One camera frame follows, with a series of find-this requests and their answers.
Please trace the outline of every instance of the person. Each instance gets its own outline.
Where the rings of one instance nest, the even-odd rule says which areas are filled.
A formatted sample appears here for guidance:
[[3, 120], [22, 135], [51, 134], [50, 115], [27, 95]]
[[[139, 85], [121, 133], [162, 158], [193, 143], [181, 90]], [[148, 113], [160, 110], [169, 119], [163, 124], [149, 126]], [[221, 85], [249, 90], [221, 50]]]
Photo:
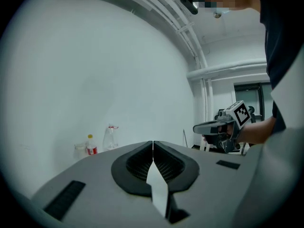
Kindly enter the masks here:
[[[230, 10], [252, 8], [260, 13], [260, 22], [266, 28], [265, 52], [267, 74], [274, 89], [295, 60], [304, 42], [302, 0], [204, 0], [216, 2], [217, 7]], [[239, 142], [264, 143], [267, 138], [285, 129], [285, 123], [275, 103], [273, 116], [269, 119], [246, 125], [238, 139]], [[227, 134], [232, 134], [228, 126]]]

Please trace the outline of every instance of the red label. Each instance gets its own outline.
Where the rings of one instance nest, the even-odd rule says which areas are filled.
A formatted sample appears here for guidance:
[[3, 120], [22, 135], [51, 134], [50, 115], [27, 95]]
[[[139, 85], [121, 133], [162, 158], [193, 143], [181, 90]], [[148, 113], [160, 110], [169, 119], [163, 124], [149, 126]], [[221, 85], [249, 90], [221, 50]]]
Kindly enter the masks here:
[[93, 149], [87, 149], [87, 152], [89, 155], [97, 154], [97, 147], [95, 147]]

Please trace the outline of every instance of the person's arm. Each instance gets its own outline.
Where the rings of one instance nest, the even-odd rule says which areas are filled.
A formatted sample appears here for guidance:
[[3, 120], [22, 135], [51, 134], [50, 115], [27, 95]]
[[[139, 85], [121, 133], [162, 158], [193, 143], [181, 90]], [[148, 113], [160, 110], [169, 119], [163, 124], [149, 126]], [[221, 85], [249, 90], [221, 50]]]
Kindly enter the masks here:
[[245, 125], [241, 130], [237, 142], [264, 143], [271, 135], [275, 123], [276, 119], [272, 116], [265, 121]]

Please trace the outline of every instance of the black sleeve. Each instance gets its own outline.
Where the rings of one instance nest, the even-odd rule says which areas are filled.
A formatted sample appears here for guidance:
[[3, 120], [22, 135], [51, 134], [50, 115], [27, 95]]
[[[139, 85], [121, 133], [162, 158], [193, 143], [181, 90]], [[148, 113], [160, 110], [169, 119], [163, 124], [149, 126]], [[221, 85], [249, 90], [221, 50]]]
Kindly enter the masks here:
[[280, 16], [288, 19], [289, 23], [294, 23], [294, 19], [299, 19], [300, 11], [296, 8], [303, 7], [303, 0], [260, 0], [260, 2], [262, 19], [272, 16], [272, 13], [276, 11]]
[[275, 125], [274, 125], [274, 128], [272, 130], [272, 134], [279, 133], [286, 128], [283, 117], [282, 117], [282, 115], [281, 115], [280, 111], [278, 110], [275, 103], [274, 103], [274, 107], [273, 107], [273, 114], [274, 114], [274, 118], [275, 118]]
[[274, 118], [276, 118], [276, 116], [277, 116], [277, 111], [278, 111], [278, 109], [277, 109], [277, 106], [276, 106], [276, 104], [275, 104], [275, 102], [273, 103], [273, 106], [272, 106], [272, 116], [274, 117]]

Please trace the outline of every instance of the black vent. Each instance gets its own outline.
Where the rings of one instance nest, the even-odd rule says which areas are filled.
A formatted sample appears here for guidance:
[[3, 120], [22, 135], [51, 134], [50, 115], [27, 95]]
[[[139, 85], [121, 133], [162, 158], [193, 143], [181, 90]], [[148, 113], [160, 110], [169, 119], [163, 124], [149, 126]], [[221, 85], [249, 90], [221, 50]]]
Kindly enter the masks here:
[[54, 218], [61, 220], [84, 187], [85, 184], [82, 182], [75, 180], [70, 182], [44, 211]]
[[131, 156], [126, 163], [127, 170], [142, 181], [147, 181], [148, 171], [152, 164], [151, 148], [145, 148]]
[[153, 161], [152, 146], [152, 141], [143, 143], [113, 162], [112, 177], [116, 184], [127, 193], [145, 197], [152, 196], [151, 186], [146, 182]]
[[222, 160], [218, 161], [217, 164], [222, 165], [222, 166], [226, 166], [228, 168], [232, 168], [232, 169], [235, 169], [235, 170], [237, 170], [240, 166], [240, 164], [238, 164], [238, 163], [222, 161]]
[[162, 148], [154, 146], [154, 162], [166, 183], [170, 182], [185, 169], [185, 163], [173, 154]]

